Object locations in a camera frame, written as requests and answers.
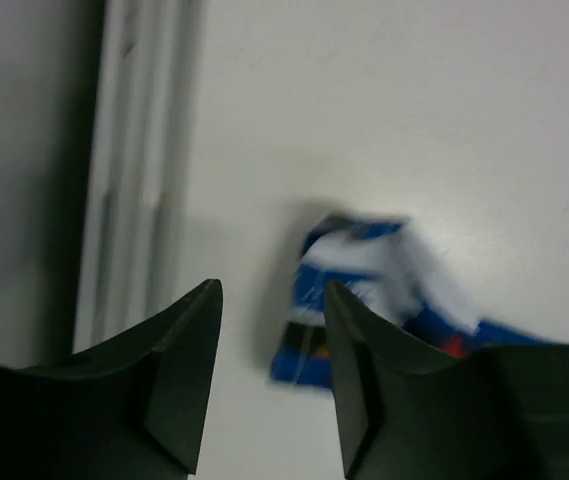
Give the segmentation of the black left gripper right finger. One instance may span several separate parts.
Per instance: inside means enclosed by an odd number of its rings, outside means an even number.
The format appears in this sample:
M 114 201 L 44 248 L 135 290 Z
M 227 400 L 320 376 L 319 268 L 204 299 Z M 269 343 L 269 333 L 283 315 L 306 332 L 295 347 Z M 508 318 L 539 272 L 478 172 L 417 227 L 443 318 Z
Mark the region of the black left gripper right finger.
M 456 358 L 325 289 L 349 479 L 569 479 L 569 345 Z

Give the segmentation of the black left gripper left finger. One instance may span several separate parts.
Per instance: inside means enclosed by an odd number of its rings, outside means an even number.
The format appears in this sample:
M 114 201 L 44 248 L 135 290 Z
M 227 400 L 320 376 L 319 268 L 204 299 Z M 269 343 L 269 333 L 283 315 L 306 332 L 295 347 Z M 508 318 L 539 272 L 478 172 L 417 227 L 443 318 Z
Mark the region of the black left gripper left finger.
M 52 366 L 0 365 L 0 479 L 185 479 L 200 456 L 223 287 Z

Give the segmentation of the blue white red patterned trousers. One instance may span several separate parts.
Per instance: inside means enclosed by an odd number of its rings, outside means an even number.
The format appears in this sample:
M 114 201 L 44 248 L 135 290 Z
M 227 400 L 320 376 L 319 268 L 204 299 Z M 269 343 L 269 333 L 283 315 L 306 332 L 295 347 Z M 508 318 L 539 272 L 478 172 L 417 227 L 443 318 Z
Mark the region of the blue white red patterned trousers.
M 454 357 L 490 345 L 543 341 L 481 316 L 408 218 L 334 212 L 301 244 L 290 316 L 270 366 L 272 380 L 331 388 L 324 304 L 330 282 L 346 286 L 373 313 Z

